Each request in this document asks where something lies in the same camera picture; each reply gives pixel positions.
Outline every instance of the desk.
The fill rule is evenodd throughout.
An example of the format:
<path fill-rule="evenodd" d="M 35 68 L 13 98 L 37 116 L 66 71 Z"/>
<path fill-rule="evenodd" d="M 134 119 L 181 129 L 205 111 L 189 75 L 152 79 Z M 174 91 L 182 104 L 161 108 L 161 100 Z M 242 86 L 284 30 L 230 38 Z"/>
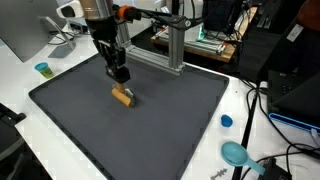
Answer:
<path fill-rule="evenodd" d="M 105 180 L 104 175 L 28 96 L 29 91 L 46 81 L 34 70 L 37 63 L 48 62 L 57 75 L 97 53 L 90 36 L 76 38 L 75 42 L 75 50 L 64 59 L 47 58 L 55 46 L 46 46 L 26 63 L 22 63 L 8 47 L 0 47 L 0 101 L 13 111 L 27 115 L 16 128 L 53 179 Z M 229 78 L 229 86 L 196 148 L 183 180 L 208 180 L 223 168 L 228 170 L 223 179 L 232 177 L 234 168 L 223 161 L 220 148 L 226 141 L 240 143 L 242 140 L 248 116 L 245 101 L 248 88 L 238 79 Z M 223 114 L 233 118 L 234 124 L 230 128 L 221 126 L 220 117 Z"/>
<path fill-rule="evenodd" d="M 267 97 L 261 95 L 262 107 L 267 110 Z M 293 143 L 308 144 L 313 147 L 317 147 L 313 142 L 310 133 L 273 121 L 274 124 L 280 129 L 281 132 Z M 289 144 L 285 142 L 276 130 L 271 126 L 268 119 L 260 110 L 257 103 L 254 119 L 252 123 L 252 129 L 250 133 L 248 143 L 248 153 L 254 160 L 261 159 L 266 156 L 282 154 L 286 152 Z M 295 152 L 295 148 L 291 148 L 290 152 Z M 277 165 L 287 171 L 285 156 L 276 158 Z M 293 180 L 300 179 L 319 179 L 320 177 L 320 161 L 315 160 L 309 156 L 298 154 L 289 156 L 289 167 Z M 258 178 L 257 173 L 250 171 L 245 179 L 256 180 Z"/>
<path fill-rule="evenodd" d="M 256 7 L 252 7 L 251 8 L 251 11 L 250 11 L 250 17 L 249 18 L 245 18 L 240 27 L 239 27 L 239 32 L 241 33 L 241 35 L 243 36 L 247 29 L 248 29 L 248 25 L 251 23 L 253 17 L 255 16 L 256 12 L 257 12 L 257 8 Z M 158 45 L 161 45 L 161 46 L 168 46 L 168 41 L 165 41 L 165 40 L 162 40 L 162 39 L 158 39 L 156 36 L 153 36 L 151 38 L 151 42 L 154 43 L 154 44 L 158 44 Z M 236 48 L 234 48 L 232 45 L 228 45 L 226 47 L 226 49 L 222 52 L 221 55 L 217 55 L 214 51 L 211 51 L 211 52 L 208 52 L 208 51 L 205 51 L 203 49 L 200 49 L 200 48 L 194 48 L 192 46 L 188 46 L 187 44 L 185 44 L 185 47 L 184 47 L 184 51 L 185 52 L 189 52 L 189 53 L 192 53 L 192 54 L 196 54 L 196 55 L 199 55 L 199 56 L 203 56 L 203 57 L 207 57 L 207 58 L 210 58 L 210 59 L 214 59 L 214 60 L 218 60 L 218 61 L 222 61 L 222 62 L 230 62 L 230 60 L 232 59 L 235 51 L 236 51 Z"/>

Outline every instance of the blue bottle cap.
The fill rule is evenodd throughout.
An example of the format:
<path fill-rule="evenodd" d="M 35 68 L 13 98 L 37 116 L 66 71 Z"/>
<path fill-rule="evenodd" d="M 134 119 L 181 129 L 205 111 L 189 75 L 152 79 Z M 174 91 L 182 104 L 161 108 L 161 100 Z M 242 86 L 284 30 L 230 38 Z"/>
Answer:
<path fill-rule="evenodd" d="M 228 115 L 221 116 L 221 124 L 223 127 L 230 127 L 232 125 L 233 121 Z"/>
<path fill-rule="evenodd" d="M 44 69 L 47 68 L 47 67 L 48 67 L 48 63 L 43 62 L 43 63 L 37 64 L 37 65 L 34 67 L 34 69 L 37 70 L 37 71 L 41 71 L 41 70 L 44 70 Z"/>

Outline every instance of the gray mat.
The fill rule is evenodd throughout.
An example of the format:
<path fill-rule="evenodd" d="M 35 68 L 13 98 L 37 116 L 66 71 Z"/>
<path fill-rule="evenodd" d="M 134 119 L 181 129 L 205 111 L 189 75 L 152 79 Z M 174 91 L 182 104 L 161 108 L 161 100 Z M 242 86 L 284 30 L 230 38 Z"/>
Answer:
<path fill-rule="evenodd" d="M 30 97 L 109 179 L 180 179 L 228 79 L 191 67 L 177 77 L 128 60 L 137 104 L 127 108 L 111 95 L 104 66 L 96 55 Z"/>

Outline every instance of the black mat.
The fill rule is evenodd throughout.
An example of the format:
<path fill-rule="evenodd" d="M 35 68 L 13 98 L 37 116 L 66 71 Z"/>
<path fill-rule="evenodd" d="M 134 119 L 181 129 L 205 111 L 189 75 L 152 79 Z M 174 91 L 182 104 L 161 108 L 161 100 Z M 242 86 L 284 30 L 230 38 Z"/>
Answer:
<path fill-rule="evenodd" d="M 191 67 L 177 77 L 128 61 L 134 108 L 111 95 L 99 55 L 30 97 L 109 179 L 180 179 L 229 80 Z"/>

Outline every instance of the white table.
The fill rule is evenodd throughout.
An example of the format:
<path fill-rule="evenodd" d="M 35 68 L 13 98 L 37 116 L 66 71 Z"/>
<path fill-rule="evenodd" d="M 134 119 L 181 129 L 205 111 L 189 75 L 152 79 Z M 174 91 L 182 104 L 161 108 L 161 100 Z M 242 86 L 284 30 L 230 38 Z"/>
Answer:
<path fill-rule="evenodd" d="M 28 96 L 29 91 L 46 81 L 34 70 L 37 63 L 48 62 L 52 71 L 58 75 L 97 53 L 90 36 L 82 36 L 75 41 L 76 49 L 64 59 L 47 58 L 55 46 L 46 46 L 26 63 L 22 63 L 8 47 L 0 47 L 0 102 L 15 112 L 27 115 L 16 128 L 53 179 L 102 180 L 106 178 Z M 221 179 L 232 177 L 234 168 L 222 160 L 220 148 L 226 141 L 240 143 L 242 140 L 248 117 L 245 101 L 248 88 L 238 79 L 229 78 L 228 88 L 183 180 L 208 180 L 223 168 L 228 169 L 228 172 Z M 230 128 L 221 126 L 220 117 L 223 114 L 233 118 L 234 123 Z"/>
<path fill-rule="evenodd" d="M 267 83 L 263 82 L 262 87 L 267 87 Z M 261 96 L 262 107 L 267 110 L 267 97 Z M 308 144 L 317 147 L 311 138 L 310 133 L 285 125 L 283 123 L 273 121 L 280 131 L 293 143 Z M 285 142 L 281 136 L 272 127 L 271 123 L 260 110 L 259 102 L 257 102 L 256 111 L 253 118 L 252 129 L 248 143 L 248 153 L 253 160 L 272 156 L 276 154 L 283 154 L 286 152 L 289 144 Z M 291 148 L 290 152 L 296 152 L 295 148 Z M 277 165 L 287 171 L 285 156 L 276 158 Z M 319 179 L 320 177 L 320 161 L 315 160 L 309 156 L 298 154 L 289 156 L 289 167 L 293 180 L 300 179 Z M 245 179 L 256 180 L 258 174 L 251 170 Z"/>

